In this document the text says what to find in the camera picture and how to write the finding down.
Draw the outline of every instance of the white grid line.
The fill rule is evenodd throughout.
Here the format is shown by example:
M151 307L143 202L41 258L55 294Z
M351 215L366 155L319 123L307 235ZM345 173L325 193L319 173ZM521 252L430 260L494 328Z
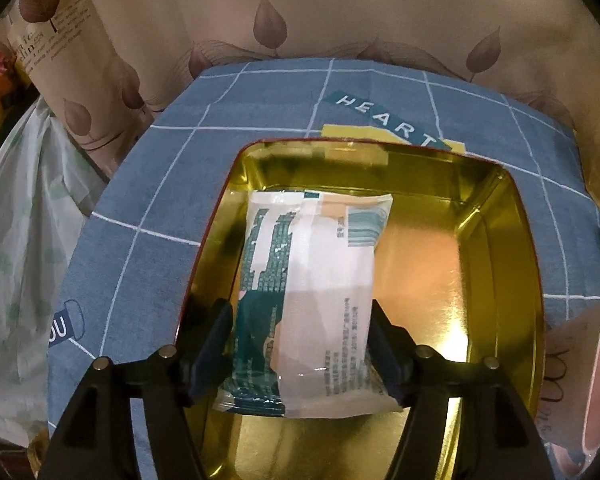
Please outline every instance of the white grid line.
M152 124L149 126L150 128L154 128L156 130L189 130L191 131L193 128L191 126L158 126L157 124ZM198 131L204 130L225 130L229 132L288 132L290 134L304 134L306 133L306 128L271 128L270 126L200 126ZM311 133L319 132L320 130L310 130Z
M569 186L565 186L564 184L560 184L560 183L556 182L555 180L552 180L549 177L544 176L542 174L537 174L537 173L534 173L533 171L525 170L524 168L520 168L519 166L514 166L513 164L509 164L508 162L503 162L501 160L498 160L497 158L491 158L490 156L481 155L480 153L474 153L474 152L464 152L464 153L465 153L465 155L475 156L477 158L483 158L484 160L488 160L490 162L495 162L496 164L505 166L506 168L512 168L513 170L518 170L518 171L521 171L522 173L536 176L538 178L541 178L547 182L551 182L552 184L555 184L558 187L561 187L567 191L571 191L572 193L580 195L581 197L586 198L587 200L591 200L593 202L593 199L590 196L587 196L584 193L581 193L578 190L573 189L573 187L569 187Z
M439 86L440 88L447 88L449 90L455 90L456 92L461 92L463 94L467 94L467 95L471 95L474 97L478 97L480 99L484 99L485 101L489 101L491 103L496 103L499 104L501 106L507 106L512 108L513 110L520 112L521 114L535 120L538 121L541 124L544 124L544 126L547 126L548 128L552 129L554 132L557 132L559 134L561 134L561 136L563 136L565 139L570 140L573 144L575 144L575 140L571 139L571 137L569 137L567 134L565 134L560 128L556 128L555 126L553 126L552 124L547 123L546 121L543 121L542 119L529 114L528 112L525 112L524 110L521 110L520 108L517 107L513 107L509 104L504 104L501 101L498 101L497 99L492 99L490 97L487 97L485 95L480 95L474 92L469 92L468 90L464 90L462 88L458 88L455 86L451 86L451 85L445 85L444 83L436 83L433 81L428 81L427 80L422 80L422 79L417 79L414 77L408 77L405 75L399 75L399 74L392 74L390 72L383 72L382 70L378 70L376 68L333 68L332 70L329 70L327 68L296 68L296 69L288 69L288 70L282 70L282 69L278 69L278 70L248 70L246 72L243 73L247 73L247 74L251 74L251 73L259 73L259 74L266 74L266 73L276 73L276 72L341 72L341 73L346 73L346 72L350 72L350 73L355 73L355 72L373 72L376 73L378 75L384 75L384 76L388 76L388 77L396 77L398 79L407 79L408 81L416 81L418 83L423 83L423 84L427 84L427 85L433 85L433 86ZM216 78L216 77L228 77L228 76L235 76L237 74L237 72L231 72L229 74L217 74L217 75L201 75L198 77L198 79L212 79L212 78Z
M513 117L513 120L515 121L516 126L518 127L518 131L520 132L520 135L522 136L522 138L525 141L525 144L526 144L527 149L529 150L529 155L531 156L531 159L533 160L534 164L536 165L536 168L538 168L538 175L540 177L542 177L542 171L540 170L540 164L538 164L538 161L536 160L536 158L534 156L534 152L531 149L531 144L529 144L529 141L526 140L525 133L522 131L522 128L520 128L520 124L518 123L518 118L516 117L516 114L514 113L513 108L509 105L509 101L506 97L502 96L502 98L504 99L504 102L507 105L507 108L509 108L509 111L511 112L511 117ZM564 252L562 236L560 235L560 229L558 229L558 222L555 219L554 208L551 207L551 202L549 200L549 194L547 193L546 186L544 184L544 178L540 179L540 184L542 185L542 192L544 193L544 200L546 201L547 207L549 208L549 214L551 215L551 220L554 222L555 234L558 237L558 245L560 245L560 254L562 255L562 265L564 267L564 293L566 296L564 299L564 302L566 304L566 319L569 319L569 269L567 268L567 256Z
M564 294L543 294L544 298L548 300L566 300L567 296ZM600 300L600 296L581 296L579 294L571 294L570 300Z
M423 70L422 75L424 77L424 84L427 86L427 93L429 94L429 101L431 101L431 108L433 108L433 114L436 116L436 128L438 129L438 137L440 140L444 140L445 136L442 134L440 129L440 116L438 115L438 109L436 108L436 101L433 98L433 92L431 91L431 85L429 84L429 78L427 73Z
M91 214L93 216L95 216L96 218L100 218L101 220L104 220L105 222L110 222L112 224L126 227L126 228L132 229L132 230L139 229L138 226L136 226L136 225L127 224L126 222L121 222L120 220L115 220L113 218L109 218L108 216L104 216L100 213L96 213L95 211L92 212ZM196 247L200 247L200 242L195 242L193 240L187 240L186 238L178 238L177 236L166 235L164 233L159 233L158 231L151 231L151 229L140 228L139 230L141 233L155 236L157 238L163 238L165 240L170 240L171 242L178 242L178 243L185 244L185 245L193 245Z
M307 125L305 133L304 133L305 139L311 133L311 129L314 126L315 116L318 113L318 107L320 106L320 102L324 98L324 93L327 91L327 85L329 84L329 78L331 76L331 69L333 68L333 61L334 61L334 59L332 58L331 61L329 62L329 68L327 69L327 75L324 78L324 84L322 85L322 90L320 90L320 95L318 96L318 100L315 102L314 111L311 114L311 118L309 119L309 124Z
M271 70L246 70L243 74L276 74L276 73L289 73L289 72L326 72L326 68L275 68ZM200 75L197 79L216 79L218 77L227 77L236 75L237 72L231 72L229 74L215 74L215 75Z
M398 79L406 79L407 81L415 81L416 83L424 83L422 79L417 79L415 77L409 77L407 75L400 74L392 74L391 72L383 72L382 70L378 70L377 68L334 68L332 72L340 72L340 73L356 73L356 72L373 72L378 75L385 75L387 77L395 77Z
M87 354L91 359L96 358L95 355L93 355L91 352L89 352L84 346L82 346L80 343L78 343L75 339L69 338L69 341L71 341L74 345L76 345L80 350L82 350L85 354Z
M109 312L107 313L107 321L104 326L104 334L102 335L102 343L100 345L100 355L102 355L102 353L104 352L104 343L107 340L107 333L109 332L109 323L111 322L111 314L113 313L113 307L116 304L116 299L118 298L118 293L120 291L120 285L122 284L122 279L124 278L124 275L126 272L126 266L128 266L128 264L129 264L129 260L131 259L131 254L133 253L134 247L136 246L136 240L138 240L138 235L140 234L140 229L142 228L142 224L144 223L144 220L146 219L147 215L149 214L149 211L151 211L151 206L154 204L155 199L158 196L158 193L160 193L162 186L166 182L167 177L170 175L171 170L176 165L176 162L179 160L180 155L182 154L184 149L187 147L187 145L188 145L189 141L191 140L191 138L193 137L193 135L196 133L197 127L200 126L200 124L202 124L202 122L205 120L206 115L209 113L209 110L212 107L212 105L219 103L229 93L229 90L231 90L231 88L233 88L235 83L238 81L240 74L242 74L248 66L249 66L249 63L245 63L245 65L242 67L242 70L240 70L240 72L238 72L235 75L234 80L231 81L231 84L222 93L222 95L218 99L209 103L206 106L205 111L202 114L202 117L200 117L200 120L198 121L198 124L191 131L191 133L189 134L189 137L187 137L187 139L182 143L182 147L178 150L178 153L176 153L176 156L173 158L171 165L168 167L167 171L164 173L164 177L160 181L160 184L158 184L158 187L154 192L154 196L151 198L149 205L146 208L146 211L142 215L142 218L140 220L138 228L136 229L136 233L134 234L134 238L131 241L131 246L129 247L129 252L126 254L125 262L122 265L122 270L120 271L120 277L118 278L118 282L116 283L116 288L113 291L113 297L111 298L111 304L109 305Z
M580 163L579 159L580 159L580 149L578 147L578 143L577 141L574 143L575 148L578 152L578 156L575 155L575 153L573 153L573 150L569 150L569 153L571 153L571 160L573 160L573 163L576 165L576 169L578 170L578 172L582 175L582 179L584 180L584 174L582 173L582 164Z

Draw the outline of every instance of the green leaf print on bag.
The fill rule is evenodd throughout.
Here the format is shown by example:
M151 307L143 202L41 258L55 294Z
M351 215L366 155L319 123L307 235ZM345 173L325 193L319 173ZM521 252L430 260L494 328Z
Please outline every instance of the green leaf print on bag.
M66 190L66 186L62 180L56 180L49 187L49 198L51 200L60 200L66 196L69 196L69 192Z
M40 300L36 304L36 317L38 319L44 320L46 322L46 320L51 316L51 312L51 303L49 303L48 301Z
M64 262L64 253L60 249L49 247L45 250L44 260L46 264L61 264Z
M20 304L17 302L11 303L7 306L7 320L16 322L20 319Z
M32 197L27 196L22 201L22 206L21 206L20 211L24 218L31 218L31 214L33 213L33 198Z
M6 275L13 274L13 264L7 253L0 252L0 272Z
M24 140L24 132L18 132L16 134L16 136L14 136L13 139L11 139L10 148L17 148L19 145L21 145L23 140Z

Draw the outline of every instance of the packaged wet wipe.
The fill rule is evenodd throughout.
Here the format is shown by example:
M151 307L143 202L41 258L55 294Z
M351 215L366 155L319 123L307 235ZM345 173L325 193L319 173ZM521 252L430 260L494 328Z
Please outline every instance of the packaged wet wipe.
M234 368L216 409L293 418L400 409L366 354L374 249L391 204L391 195L251 193Z

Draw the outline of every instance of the gold metal tray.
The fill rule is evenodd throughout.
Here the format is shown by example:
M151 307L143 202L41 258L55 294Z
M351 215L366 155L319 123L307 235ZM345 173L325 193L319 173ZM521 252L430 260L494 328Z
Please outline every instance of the gold metal tray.
M531 413L542 378L542 294L520 196L506 170L450 152L343 140L257 142L230 170L194 266L188 308L232 298L248 192L391 193L374 297L394 324L445 358L496 356ZM179 341L187 337L186 322ZM187 414L213 478L382 479L408 410L341 420ZM460 424L451 399L438 478L450 478Z

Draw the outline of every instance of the pink object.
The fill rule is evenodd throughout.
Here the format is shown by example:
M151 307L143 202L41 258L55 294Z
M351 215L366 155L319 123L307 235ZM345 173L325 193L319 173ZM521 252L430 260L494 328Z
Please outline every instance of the pink object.
M567 476L584 471L600 447L600 303L550 330L536 426ZM583 452L576 464L568 450Z

